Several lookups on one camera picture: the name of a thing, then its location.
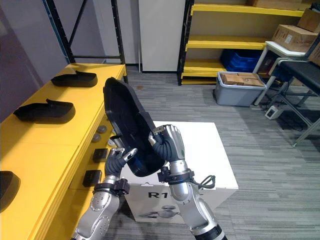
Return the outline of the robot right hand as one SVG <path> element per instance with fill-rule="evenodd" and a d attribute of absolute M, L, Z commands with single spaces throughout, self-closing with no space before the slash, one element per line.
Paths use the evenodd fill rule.
<path fill-rule="evenodd" d="M 148 141 L 154 152 L 165 162 L 169 162 L 173 173 L 188 170 L 185 160 L 185 147 L 178 128 L 165 124 L 154 128 L 148 136 Z"/>

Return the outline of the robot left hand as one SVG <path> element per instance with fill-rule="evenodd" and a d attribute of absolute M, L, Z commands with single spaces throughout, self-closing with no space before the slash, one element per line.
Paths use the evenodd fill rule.
<path fill-rule="evenodd" d="M 102 183 L 114 184 L 116 181 L 119 181 L 123 167 L 137 152 L 137 148 L 132 148 L 129 151 L 126 151 L 122 147 L 112 148 L 105 162 L 105 176 Z"/>

